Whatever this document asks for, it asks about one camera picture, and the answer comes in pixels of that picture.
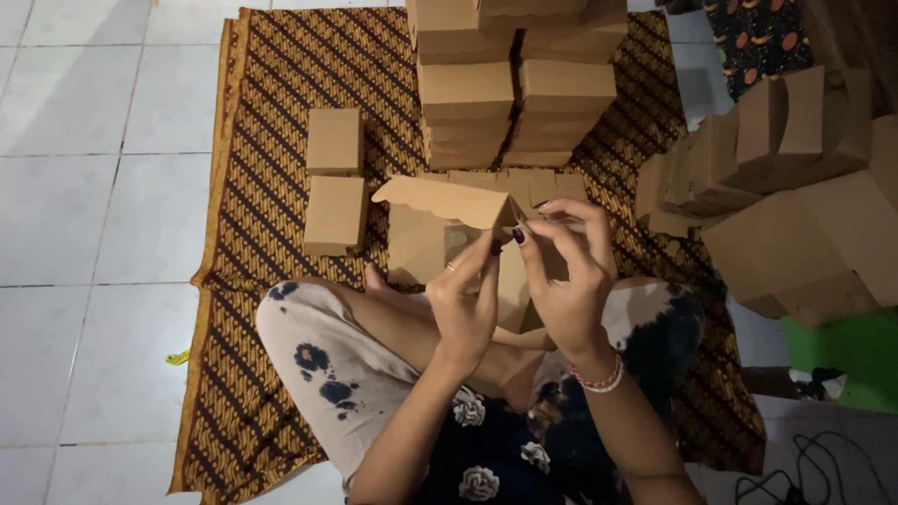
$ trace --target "yellow tag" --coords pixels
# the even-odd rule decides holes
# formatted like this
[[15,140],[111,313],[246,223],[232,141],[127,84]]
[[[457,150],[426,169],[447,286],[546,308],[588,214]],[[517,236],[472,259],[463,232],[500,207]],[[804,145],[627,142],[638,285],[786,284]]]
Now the yellow tag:
[[169,354],[168,358],[165,359],[165,362],[169,365],[178,366],[187,361],[190,357],[190,348],[182,352],[181,354]]

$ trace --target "cord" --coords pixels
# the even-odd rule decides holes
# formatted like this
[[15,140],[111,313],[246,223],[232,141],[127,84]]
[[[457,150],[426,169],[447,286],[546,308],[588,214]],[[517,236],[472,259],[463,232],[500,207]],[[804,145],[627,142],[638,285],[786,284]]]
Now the cord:
[[[882,493],[882,495],[885,497],[885,502],[888,505],[894,505],[894,502],[892,502],[892,500],[889,498],[888,493],[885,491],[885,486],[883,486],[883,482],[879,478],[879,473],[876,471],[876,467],[873,465],[873,458],[870,457],[869,453],[866,450],[864,450],[864,448],[862,448],[860,445],[858,445],[857,442],[855,442],[852,439],[849,439],[848,437],[846,437],[840,433],[836,433],[835,431],[821,431],[820,433],[817,433],[815,436],[813,436],[811,438],[809,438],[805,435],[795,435],[794,437],[792,437],[792,443],[795,444],[796,447],[798,447],[798,458],[796,459],[796,467],[798,470],[798,485],[795,485],[795,483],[792,482],[792,478],[789,477],[789,475],[783,470],[776,470],[776,471],[772,472],[771,474],[767,475],[766,477],[762,478],[759,482],[755,482],[752,479],[749,479],[748,477],[740,477],[735,482],[735,505],[739,505],[739,503],[742,501],[743,498],[745,498],[745,496],[747,496],[753,492],[756,492],[758,490],[761,490],[761,491],[769,494],[771,496],[771,498],[776,500],[777,505],[829,505],[830,498],[832,497],[832,485],[830,484],[830,479],[826,475],[826,472],[817,464],[817,462],[815,462],[813,460],[813,458],[811,458],[807,454],[807,451],[811,446],[817,446],[817,447],[821,448],[823,450],[823,452],[825,452],[826,455],[832,461],[832,464],[836,469],[836,482],[839,484],[839,498],[841,498],[842,505],[846,505],[847,502],[845,501],[845,489],[844,489],[844,484],[842,482],[842,475],[841,475],[841,469],[839,468],[839,461],[832,454],[830,449],[824,447],[823,444],[821,444],[820,442],[817,441],[817,440],[821,439],[823,436],[833,436],[833,437],[837,437],[839,439],[843,439],[843,440],[849,442],[857,450],[859,450],[861,452],[861,454],[863,454],[864,457],[867,459],[867,467],[869,468],[870,472],[873,474],[874,479],[876,479],[876,485],[879,487],[879,492]],[[804,491],[805,478],[804,478],[804,475],[802,474],[802,470],[801,470],[801,463],[802,463],[803,459],[807,459],[807,461],[809,461],[811,463],[811,465],[813,465],[814,468],[817,469],[817,472],[820,473],[820,475],[823,477],[823,481],[826,483],[826,497],[820,503],[808,503],[805,500],[805,491]],[[768,490],[766,487],[764,487],[765,484],[770,482],[774,477],[777,477],[780,475],[785,477],[786,481],[788,482],[788,491],[786,492],[785,498],[780,498],[779,496],[770,492],[770,490]],[[750,484],[749,489],[747,489],[745,491],[741,491],[741,489],[743,487],[742,486],[743,483],[749,483]]]

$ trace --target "hand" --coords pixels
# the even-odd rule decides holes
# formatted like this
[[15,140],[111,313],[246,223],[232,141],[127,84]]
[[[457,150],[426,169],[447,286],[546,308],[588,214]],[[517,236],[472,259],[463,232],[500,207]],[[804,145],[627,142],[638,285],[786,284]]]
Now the hand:
[[[434,361],[448,365],[461,378],[477,369],[496,330],[499,253],[499,241],[493,239],[492,230],[485,230],[452,260],[452,268],[427,283],[425,292],[442,337]],[[472,286],[480,289],[471,293]]]
[[521,254],[533,305],[568,361],[605,352],[609,344],[602,311],[617,279],[608,217],[604,209],[572,199],[554,199],[539,210],[547,220],[527,221],[527,226],[555,244],[568,263],[570,280],[549,279],[536,241],[525,230],[516,230],[515,240],[523,238]]

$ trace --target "bracelet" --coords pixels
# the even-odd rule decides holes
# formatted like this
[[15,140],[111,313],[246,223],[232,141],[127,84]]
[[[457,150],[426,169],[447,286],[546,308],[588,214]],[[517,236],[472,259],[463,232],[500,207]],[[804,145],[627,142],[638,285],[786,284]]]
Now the bracelet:
[[573,372],[574,377],[577,378],[577,382],[579,382],[584,389],[588,389],[593,393],[609,393],[621,383],[621,379],[623,378],[623,361],[621,360],[621,354],[617,350],[614,351],[614,372],[611,377],[608,377],[602,382],[589,382],[583,380],[577,372],[577,369],[574,368],[574,365],[571,365],[570,363],[568,363],[568,368]]

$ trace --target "woman's left hand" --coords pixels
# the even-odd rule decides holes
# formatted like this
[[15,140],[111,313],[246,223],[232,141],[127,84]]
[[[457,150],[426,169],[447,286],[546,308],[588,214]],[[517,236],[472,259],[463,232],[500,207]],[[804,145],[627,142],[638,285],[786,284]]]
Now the woman's left hand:
[[483,360],[498,318],[499,240],[484,230],[436,279],[427,283],[441,340],[434,362],[462,378],[470,377]]

